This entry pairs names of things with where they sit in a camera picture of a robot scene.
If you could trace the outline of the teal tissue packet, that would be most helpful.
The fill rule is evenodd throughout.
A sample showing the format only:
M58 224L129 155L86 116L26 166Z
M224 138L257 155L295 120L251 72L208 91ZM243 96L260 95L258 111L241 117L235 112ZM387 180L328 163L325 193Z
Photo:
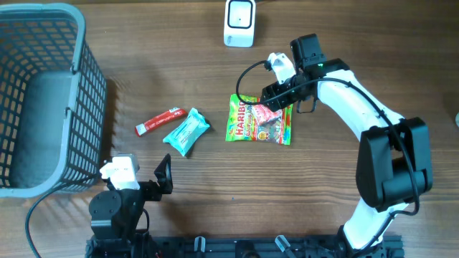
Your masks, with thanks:
M182 156L187 156L198 138L208 129L210 124L206 118L193 107L182 124L171 131L163 142L174 147Z

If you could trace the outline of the green Haribo gummy bag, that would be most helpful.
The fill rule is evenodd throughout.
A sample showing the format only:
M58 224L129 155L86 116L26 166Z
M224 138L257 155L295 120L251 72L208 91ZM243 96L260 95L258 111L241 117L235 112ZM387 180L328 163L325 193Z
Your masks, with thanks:
M236 94L231 95L229 103L226 141L248 140L290 145L292 105L282 109L280 119L258 125L252 114L252 105L241 102Z

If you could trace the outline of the red stick snack packet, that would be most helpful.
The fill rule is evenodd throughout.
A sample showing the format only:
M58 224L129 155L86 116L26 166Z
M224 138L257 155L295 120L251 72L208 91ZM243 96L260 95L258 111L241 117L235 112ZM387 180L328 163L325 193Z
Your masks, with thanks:
M178 120L179 118L186 117L188 112L185 109L179 107L173 107L160 115L157 115L144 123L141 123L135 127L135 133L138 137L149 133L167 123Z

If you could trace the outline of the small red candy packet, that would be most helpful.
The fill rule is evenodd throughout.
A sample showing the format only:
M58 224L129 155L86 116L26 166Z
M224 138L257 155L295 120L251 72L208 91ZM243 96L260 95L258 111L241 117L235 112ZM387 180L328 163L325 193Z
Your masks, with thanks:
M253 105L252 106L252 114L254 116L255 122L258 125L264 125L266 123L274 122L280 119L283 115L282 110L278 110L273 112L268 107L264 105Z

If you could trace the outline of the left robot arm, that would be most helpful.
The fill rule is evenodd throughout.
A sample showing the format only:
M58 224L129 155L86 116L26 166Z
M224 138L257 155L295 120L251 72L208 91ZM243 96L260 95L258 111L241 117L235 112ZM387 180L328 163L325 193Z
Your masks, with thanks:
M90 202L93 236L87 240L86 257L161 257L162 251L149 234L149 228L138 229L147 201L160 201L173 191L171 156L166 154L153 174L155 181L138 181L140 166L133 154L120 154L100 169L107 181Z

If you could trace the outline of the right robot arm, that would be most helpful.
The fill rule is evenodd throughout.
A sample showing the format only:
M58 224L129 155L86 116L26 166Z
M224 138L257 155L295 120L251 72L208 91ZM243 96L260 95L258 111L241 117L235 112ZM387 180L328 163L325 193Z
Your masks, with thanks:
M376 99L340 59L326 59L318 37L290 44L292 57L272 53L264 61L276 82L262 90L273 111L312 99L329 106L359 141L356 187L360 199L351 218L333 236L311 236L305 251L320 257L401 257L398 239L384 232L398 216L414 216L433 185L428 128Z

